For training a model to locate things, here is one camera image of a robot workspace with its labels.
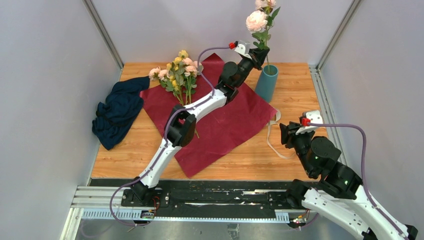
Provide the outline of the teal conical vase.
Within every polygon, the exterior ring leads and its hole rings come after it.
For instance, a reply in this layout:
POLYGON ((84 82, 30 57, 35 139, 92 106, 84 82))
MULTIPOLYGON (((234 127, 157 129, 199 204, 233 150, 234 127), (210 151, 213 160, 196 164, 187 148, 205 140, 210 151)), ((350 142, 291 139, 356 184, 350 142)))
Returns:
POLYGON ((270 64, 265 65, 259 75, 254 92, 267 103, 270 103, 273 98, 278 74, 278 68, 270 64))

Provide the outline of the pink flower stem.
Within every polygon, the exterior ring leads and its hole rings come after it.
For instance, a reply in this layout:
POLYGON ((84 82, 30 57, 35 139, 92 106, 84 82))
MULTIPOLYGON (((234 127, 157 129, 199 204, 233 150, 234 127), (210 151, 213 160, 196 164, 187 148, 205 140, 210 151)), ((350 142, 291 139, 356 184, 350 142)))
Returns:
MULTIPOLYGON (((268 42, 271 39, 270 29, 275 25, 280 7, 277 7, 276 0, 255 0, 255 10, 246 18, 245 25, 251 36, 255 39, 255 48, 269 48, 268 42)), ((270 65, 269 58, 264 62, 270 65)))

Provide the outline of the cream ribbon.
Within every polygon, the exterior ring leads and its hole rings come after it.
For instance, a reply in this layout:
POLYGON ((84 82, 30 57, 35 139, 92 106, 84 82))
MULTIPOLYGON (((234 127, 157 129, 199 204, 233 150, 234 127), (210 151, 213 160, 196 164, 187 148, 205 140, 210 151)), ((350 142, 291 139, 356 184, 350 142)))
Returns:
POLYGON ((275 108, 275 114, 266 124, 266 144, 267 146, 275 153, 275 155, 283 160, 293 159, 295 157, 294 153, 289 155, 281 153, 277 143, 277 127, 279 126, 280 120, 282 118, 281 111, 275 108))

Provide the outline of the pink yellow flower bunch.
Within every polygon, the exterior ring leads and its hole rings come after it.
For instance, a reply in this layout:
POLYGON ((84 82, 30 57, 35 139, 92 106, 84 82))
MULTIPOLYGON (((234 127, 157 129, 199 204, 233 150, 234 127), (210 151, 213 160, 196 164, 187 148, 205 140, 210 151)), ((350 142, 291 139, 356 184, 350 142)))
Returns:
POLYGON ((183 106, 192 103, 196 92, 197 77, 203 72, 203 65, 192 60, 186 50, 181 50, 178 56, 166 68, 155 67, 148 73, 150 81, 158 81, 167 91, 173 94, 183 106))

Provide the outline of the maroon wrapping paper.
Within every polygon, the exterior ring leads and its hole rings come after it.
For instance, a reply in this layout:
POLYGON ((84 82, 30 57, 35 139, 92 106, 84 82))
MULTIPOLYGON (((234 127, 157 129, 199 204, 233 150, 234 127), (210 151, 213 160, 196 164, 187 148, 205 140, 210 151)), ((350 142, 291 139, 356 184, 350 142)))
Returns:
MULTIPOLYGON (((216 85, 223 70, 224 61, 213 53, 201 64, 203 74, 216 85)), ((199 76, 193 101, 211 91, 211 87, 199 76)), ((160 85, 140 92, 143 108, 162 136, 173 107, 179 104, 171 92, 160 85)), ((257 95, 247 84, 238 88, 233 101, 220 107, 196 123, 196 136, 176 155, 176 161, 184 174, 191 178, 203 169, 230 153, 234 148, 257 135, 274 118, 277 110, 257 95)))

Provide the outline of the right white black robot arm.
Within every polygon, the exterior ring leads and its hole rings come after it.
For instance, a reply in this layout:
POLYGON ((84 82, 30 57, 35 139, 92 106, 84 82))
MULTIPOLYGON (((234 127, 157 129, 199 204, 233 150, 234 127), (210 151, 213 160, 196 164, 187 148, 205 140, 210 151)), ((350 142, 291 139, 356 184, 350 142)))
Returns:
POLYGON ((361 174, 338 161, 341 151, 327 138, 315 136, 313 129, 304 133, 308 127, 325 127, 324 123, 280 124, 281 143, 287 149, 293 148, 306 174, 311 179, 319 179, 318 184, 327 194, 339 199, 349 200, 356 209, 363 209, 363 216, 374 225, 375 233, 389 233, 402 240, 414 240, 418 230, 412 225, 396 222, 395 218, 384 212, 368 190, 365 177, 365 154, 367 138, 364 130, 357 125, 336 123, 333 127, 352 128, 362 135, 361 174))

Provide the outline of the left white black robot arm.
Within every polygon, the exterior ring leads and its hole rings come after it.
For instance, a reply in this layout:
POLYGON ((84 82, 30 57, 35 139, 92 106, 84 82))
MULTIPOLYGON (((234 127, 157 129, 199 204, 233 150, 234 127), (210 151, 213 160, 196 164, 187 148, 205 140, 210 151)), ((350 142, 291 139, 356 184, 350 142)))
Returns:
POLYGON ((269 51, 268 48, 239 50, 237 53, 241 56, 241 61, 229 61, 224 64, 218 82, 211 92, 191 104, 173 107, 158 150, 139 177, 129 185, 135 202, 142 207, 152 203, 160 176, 175 154, 192 141, 197 122, 214 110, 229 104, 237 96, 239 87, 252 69, 261 70, 269 51))

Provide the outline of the dark blue crumpled cloth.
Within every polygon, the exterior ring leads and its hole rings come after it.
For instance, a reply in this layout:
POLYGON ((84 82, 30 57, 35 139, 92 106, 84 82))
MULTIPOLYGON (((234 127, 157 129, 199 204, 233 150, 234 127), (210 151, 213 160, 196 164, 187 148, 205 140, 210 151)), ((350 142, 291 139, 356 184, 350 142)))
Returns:
POLYGON ((140 93, 149 86, 147 76, 119 81, 104 102, 97 104, 91 130, 106 150, 113 149, 125 138, 144 106, 140 93))

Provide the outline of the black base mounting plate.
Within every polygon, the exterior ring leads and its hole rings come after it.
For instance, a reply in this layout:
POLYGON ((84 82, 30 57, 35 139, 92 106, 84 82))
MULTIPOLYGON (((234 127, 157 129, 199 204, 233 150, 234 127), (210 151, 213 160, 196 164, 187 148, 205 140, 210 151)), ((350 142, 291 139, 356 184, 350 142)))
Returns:
POLYGON ((160 180, 153 200, 143 206, 124 187, 113 198, 113 208, 155 211, 156 217, 185 219, 274 219, 281 212, 290 219, 311 219, 315 213, 291 206, 286 190, 291 181, 160 180))

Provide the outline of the right aluminium corner post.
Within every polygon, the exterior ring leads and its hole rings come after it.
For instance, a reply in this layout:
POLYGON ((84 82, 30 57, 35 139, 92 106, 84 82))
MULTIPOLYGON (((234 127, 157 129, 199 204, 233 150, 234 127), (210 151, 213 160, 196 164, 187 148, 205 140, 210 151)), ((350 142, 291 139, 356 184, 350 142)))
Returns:
POLYGON ((316 70, 319 72, 326 64, 328 58, 330 57, 330 54, 332 53, 333 49, 335 48, 336 44, 338 43, 340 37, 344 33, 346 27, 350 23, 352 17, 355 15, 358 7, 362 3, 362 0, 352 0, 349 7, 347 8, 345 14, 343 15, 342 20, 338 24, 334 34, 332 35, 328 45, 326 46, 322 56, 320 57, 317 65, 316 70))

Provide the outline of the aluminium corner post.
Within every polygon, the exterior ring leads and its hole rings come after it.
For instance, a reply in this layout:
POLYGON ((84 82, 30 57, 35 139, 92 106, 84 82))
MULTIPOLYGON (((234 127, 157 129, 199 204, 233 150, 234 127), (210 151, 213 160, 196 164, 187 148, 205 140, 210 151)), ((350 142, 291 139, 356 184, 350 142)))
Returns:
POLYGON ((108 48, 112 58, 114 59, 116 65, 119 67, 120 70, 123 70, 124 68, 124 61, 122 60, 118 49, 116 48, 115 44, 113 43, 113 40, 111 36, 108 33, 108 30, 105 26, 105 24, 102 21, 102 18, 97 11, 97 8, 94 4, 93 0, 82 0, 83 4, 85 5, 85 8, 87 9, 92 21, 94 22, 97 30, 99 31, 106 47, 108 48))
POLYGON ((319 72, 326 64, 328 58, 330 57, 330 54, 332 53, 333 49, 335 48, 336 44, 338 43, 340 37, 344 33, 346 27, 350 23, 352 17, 355 15, 358 7, 362 3, 362 0, 352 0, 349 7, 347 8, 345 14, 343 15, 342 20, 338 24, 334 34, 332 35, 328 45, 326 46, 322 56, 320 57, 317 65, 316 70, 319 72))

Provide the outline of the left aluminium corner post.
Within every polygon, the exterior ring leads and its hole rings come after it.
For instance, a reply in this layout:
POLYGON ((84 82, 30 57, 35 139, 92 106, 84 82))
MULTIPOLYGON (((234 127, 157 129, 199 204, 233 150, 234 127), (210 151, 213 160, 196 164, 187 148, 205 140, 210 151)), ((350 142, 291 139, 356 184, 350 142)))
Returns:
POLYGON ((97 30, 99 31, 106 47, 108 48, 112 58, 114 59, 116 65, 119 67, 120 70, 123 70, 124 68, 124 61, 122 60, 118 49, 116 48, 115 44, 113 43, 113 40, 111 36, 108 33, 108 30, 105 26, 105 24, 102 21, 102 18, 97 11, 97 8, 94 4, 93 0, 82 0, 83 4, 85 5, 85 8, 87 9, 92 21, 94 22, 97 30))

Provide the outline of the aluminium front rail frame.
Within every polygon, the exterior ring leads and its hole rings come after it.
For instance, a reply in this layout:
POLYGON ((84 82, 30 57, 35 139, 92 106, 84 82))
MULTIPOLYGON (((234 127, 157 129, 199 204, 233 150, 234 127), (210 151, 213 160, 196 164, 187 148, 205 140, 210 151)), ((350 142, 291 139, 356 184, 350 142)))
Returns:
POLYGON ((363 217, 317 186, 288 203, 289 182, 163 180, 142 204, 123 180, 79 186, 62 240, 374 240, 363 217))

